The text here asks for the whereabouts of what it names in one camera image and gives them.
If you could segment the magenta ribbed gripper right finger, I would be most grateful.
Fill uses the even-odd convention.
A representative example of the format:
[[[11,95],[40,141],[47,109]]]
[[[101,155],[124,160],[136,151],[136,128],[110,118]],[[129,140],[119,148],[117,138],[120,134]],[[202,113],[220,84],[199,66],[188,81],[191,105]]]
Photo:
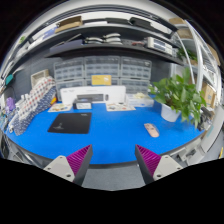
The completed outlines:
[[[182,169],[182,166],[169,155],[160,156],[140,145],[135,146],[135,156],[145,184]]]

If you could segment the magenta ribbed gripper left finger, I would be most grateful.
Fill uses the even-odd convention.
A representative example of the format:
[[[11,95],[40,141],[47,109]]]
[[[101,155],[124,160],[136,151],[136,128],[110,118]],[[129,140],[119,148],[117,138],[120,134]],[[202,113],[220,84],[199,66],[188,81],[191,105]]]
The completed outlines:
[[[58,156],[44,170],[81,186],[92,155],[92,145],[88,145],[68,156]]]

